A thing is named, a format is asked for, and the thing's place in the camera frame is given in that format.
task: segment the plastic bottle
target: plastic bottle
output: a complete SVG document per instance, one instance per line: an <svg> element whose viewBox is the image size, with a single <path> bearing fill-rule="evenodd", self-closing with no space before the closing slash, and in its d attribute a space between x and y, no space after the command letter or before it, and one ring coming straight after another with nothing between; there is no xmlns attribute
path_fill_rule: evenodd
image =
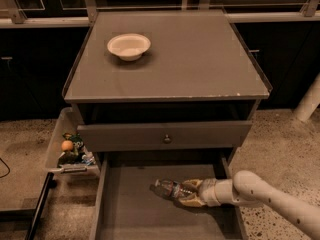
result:
<svg viewBox="0 0 320 240"><path fill-rule="evenodd" d="M185 185L173 180L163 179L157 180L155 183L155 193L162 197L167 198L183 198L196 193L195 187Z"/></svg>

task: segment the black metal pole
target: black metal pole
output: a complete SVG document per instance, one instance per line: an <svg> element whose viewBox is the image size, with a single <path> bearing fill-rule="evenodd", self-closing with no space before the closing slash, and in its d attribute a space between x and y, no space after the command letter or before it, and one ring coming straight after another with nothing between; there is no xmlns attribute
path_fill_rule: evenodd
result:
<svg viewBox="0 0 320 240"><path fill-rule="evenodd" d="M27 232L25 240L32 240L34 238L35 234L36 234L38 223L39 223L39 220L40 220L40 217L41 217L41 213L42 213L43 207L44 207L44 205L46 203L46 199L47 199L47 196L48 196L48 192L49 192L49 189L50 189L50 184L52 182L53 176L54 176L54 174L52 172L49 172L47 174L47 177L46 177L46 180L45 180L44 185L42 187L41 194L39 196L38 203L37 203L37 206L35 208L35 211L34 211L34 214L33 214L33 217L32 217L32 221L31 221L31 224L29 226L29 229L28 229L28 232Z"/></svg>

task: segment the orange ball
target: orange ball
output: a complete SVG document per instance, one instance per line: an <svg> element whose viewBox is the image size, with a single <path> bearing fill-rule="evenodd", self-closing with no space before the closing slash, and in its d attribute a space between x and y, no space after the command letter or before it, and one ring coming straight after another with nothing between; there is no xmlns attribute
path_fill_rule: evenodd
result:
<svg viewBox="0 0 320 240"><path fill-rule="evenodd" d="M61 149L63 151L71 151L73 150L73 142L71 140L65 140L61 144Z"/></svg>

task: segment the white bowl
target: white bowl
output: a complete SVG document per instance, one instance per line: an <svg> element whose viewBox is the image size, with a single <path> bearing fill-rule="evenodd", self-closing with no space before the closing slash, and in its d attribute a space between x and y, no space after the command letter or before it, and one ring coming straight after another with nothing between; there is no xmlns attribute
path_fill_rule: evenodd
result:
<svg viewBox="0 0 320 240"><path fill-rule="evenodd" d="M112 38L107 45L110 53L125 61L134 61L150 48L150 40L139 34L124 34Z"/></svg>

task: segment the terrazzo floor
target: terrazzo floor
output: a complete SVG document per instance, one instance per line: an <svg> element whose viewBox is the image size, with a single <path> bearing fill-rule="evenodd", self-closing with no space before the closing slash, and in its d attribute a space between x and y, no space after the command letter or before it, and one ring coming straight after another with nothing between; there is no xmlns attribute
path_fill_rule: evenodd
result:
<svg viewBox="0 0 320 240"><path fill-rule="evenodd" d="M257 111L253 127L231 163L320 206L320 110L306 123L291 110ZM11 172L0 178L0 209L34 208L46 177L46 149L56 120L0 122L0 157ZM0 176L7 168L0 163ZM89 239L97 178L56 177L35 239ZM309 239L267 206L240 209L248 239ZM24 239L28 224L0 223L0 239Z"/></svg>

